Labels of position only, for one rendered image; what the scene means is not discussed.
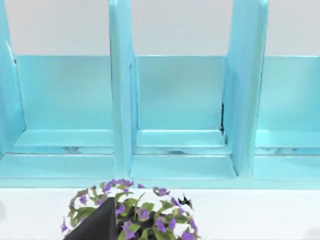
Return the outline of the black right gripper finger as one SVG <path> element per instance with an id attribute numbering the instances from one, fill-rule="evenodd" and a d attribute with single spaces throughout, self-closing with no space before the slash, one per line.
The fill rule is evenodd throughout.
<path id="1" fill-rule="evenodd" d="M 63 240 L 117 240 L 116 202 L 105 200 Z"/>

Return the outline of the purple flowering potted plant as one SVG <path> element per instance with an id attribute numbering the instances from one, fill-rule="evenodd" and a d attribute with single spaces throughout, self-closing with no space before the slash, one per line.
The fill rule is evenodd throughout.
<path id="1" fill-rule="evenodd" d="M 152 192 L 159 198 L 159 209 L 153 202 L 142 202 L 143 195 L 134 197 L 126 179 L 112 179 L 78 191 L 70 200 L 68 214 L 62 220 L 63 238 L 80 225 L 104 201 L 115 200 L 117 240 L 200 240 L 199 230 L 190 212 L 186 197 L 174 198 L 166 188 L 154 186 Z"/>

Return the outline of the light blue rack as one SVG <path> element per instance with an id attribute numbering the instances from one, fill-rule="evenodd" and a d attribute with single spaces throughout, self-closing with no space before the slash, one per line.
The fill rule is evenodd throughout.
<path id="1" fill-rule="evenodd" d="M 110 56 L 12 53 L 0 0 L 0 188 L 124 178 L 170 189 L 320 190 L 314 57 L 266 57 L 268 0 L 234 0 L 226 56 L 137 55 L 127 0 Z"/>

